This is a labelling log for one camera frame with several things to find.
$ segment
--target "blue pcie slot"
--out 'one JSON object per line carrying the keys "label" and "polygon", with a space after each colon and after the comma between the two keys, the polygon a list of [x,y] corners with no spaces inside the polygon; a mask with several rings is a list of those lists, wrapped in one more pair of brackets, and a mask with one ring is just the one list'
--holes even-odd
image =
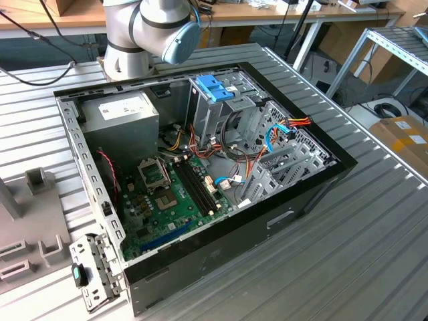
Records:
{"label": "blue pcie slot", "polygon": [[165,234],[161,237],[158,237],[157,239],[154,239],[144,245],[140,246],[140,251],[147,251],[148,249],[153,249],[155,247],[161,246],[162,244],[180,236],[181,234],[186,233],[189,226],[193,224],[193,221],[190,221],[186,224],[184,224],[182,227],[179,227],[178,229],[175,229],[174,231],[169,232],[168,234]]}

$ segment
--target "wooden table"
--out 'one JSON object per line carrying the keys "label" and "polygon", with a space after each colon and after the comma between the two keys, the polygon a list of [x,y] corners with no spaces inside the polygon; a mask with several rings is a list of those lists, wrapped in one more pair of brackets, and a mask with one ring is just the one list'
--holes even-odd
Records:
{"label": "wooden table", "polygon": [[[0,8],[3,8],[5,13],[16,22],[42,35],[56,35],[56,31],[46,15],[8,8],[8,1],[10,0],[0,0]],[[311,23],[312,26],[293,67],[296,70],[302,67],[306,55],[324,22],[379,19],[388,20],[387,26],[392,26],[402,14],[404,11],[396,7],[389,10],[379,9],[376,13],[353,13],[339,5],[322,6],[321,11],[311,12],[306,19],[306,22]],[[294,24],[300,17],[300,13],[289,11],[285,23]],[[273,6],[270,6],[269,9],[259,10],[250,7],[247,3],[220,3],[213,6],[212,27],[281,24],[283,18],[284,16],[277,13]],[[207,16],[202,15],[201,20],[203,27],[208,25]],[[99,0],[77,0],[62,17],[56,17],[55,21],[64,35],[106,33],[104,10]],[[27,37],[27,34],[5,19],[0,19],[0,38],[16,37]]]}

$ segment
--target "aluminum profile table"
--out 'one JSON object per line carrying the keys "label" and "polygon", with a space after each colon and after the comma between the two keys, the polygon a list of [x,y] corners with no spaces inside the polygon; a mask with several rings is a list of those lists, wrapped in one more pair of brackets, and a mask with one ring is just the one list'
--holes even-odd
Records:
{"label": "aluminum profile table", "polygon": [[[418,320],[428,312],[427,181],[361,125],[257,44],[197,50],[187,62],[156,61],[160,73],[249,61],[312,115],[358,165],[307,216],[139,320]],[[19,72],[55,77],[65,66]],[[105,82],[82,64],[50,88],[0,76],[0,176],[43,166],[55,173],[72,239],[97,232],[52,90]],[[122,295],[88,315],[70,269],[0,296],[4,320],[133,320]]]}
{"label": "aluminum profile table", "polygon": [[[331,87],[328,89],[327,97],[333,97],[368,40],[372,40],[374,45],[368,51],[364,60],[370,61],[377,47],[381,46],[414,68],[395,90],[394,96],[400,93],[418,71],[428,76],[428,47],[416,36],[412,27],[365,29]],[[362,62],[354,76],[358,77],[365,66],[366,62]]]}

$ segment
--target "yellow wire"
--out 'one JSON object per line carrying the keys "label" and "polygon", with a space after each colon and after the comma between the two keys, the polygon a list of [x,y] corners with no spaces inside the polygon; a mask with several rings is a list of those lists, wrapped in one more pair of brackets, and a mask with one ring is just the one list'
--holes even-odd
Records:
{"label": "yellow wire", "polygon": [[181,130],[177,134],[177,141],[175,142],[173,147],[168,148],[168,150],[176,150],[180,145],[180,137],[181,137]]}
{"label": "yellow wire", "polygon": [[306,118],[289,118],[288,120],[292,120],[294,122],[299,122],[301,120],[308,120],[308,117],[306,117]]}

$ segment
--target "desk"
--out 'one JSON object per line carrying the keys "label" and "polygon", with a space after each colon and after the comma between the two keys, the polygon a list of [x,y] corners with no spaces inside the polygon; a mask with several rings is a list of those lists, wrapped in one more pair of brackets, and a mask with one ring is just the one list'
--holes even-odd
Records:
{"label": "desk", "polygon": [[[253,250],[153,306],[138,320],[420,320],[427,315],[428,189],[374,136],[271,50],[258,44],[196,50],[160,73],[247,60],[358,164],[307,216]],[[16,72],[56,77],[65,66]],[[0,176],[45,167],[72,239],[99,226],[60,120],[54,90],[105,82],[99,65],[78,65],[48,89],[0,76]],[[135,320],[125,295],[89,315],[69,268],[0,296],[2,320]]]}
{"label": "desk", "polygon": [[[0,7],[6,7],[10,0],[0,0]],[[283,15],[275,11],[275,7],[269,9],[255,9],[247,3],[229,4],[220,3],[213,6],[213,27],[231,27],[240,25],[275,25],[281,24]],[[56,35],[46,15],[6,8],[6,14],[16,20],[22,26],[32,29],[42,35]],[[388,20],[387,27],[392,26],[404,14],[404,11],[393,7],[392,9],[379,9],[377,13],[353,13],[342,6],[322,6],[321,11],[309,13],[307,23],[312,26],[294,62],[293,68],[300,70],[304,60],[313,44],[321,25],[324,22],[334,21],[364,21],[364,20]],[[297,23],[300,13],[290,11],[285,23]],[[202,26],[208,24],[208,17],[201,16]],[[81,35],[91,33],[106,33],[104,9],[99,0],[77,0],[62,17],[56,17],[55,21],[64,35]],[[0,19],[0,38],[27,37],[27,34],[17,29],[5,19]]]}

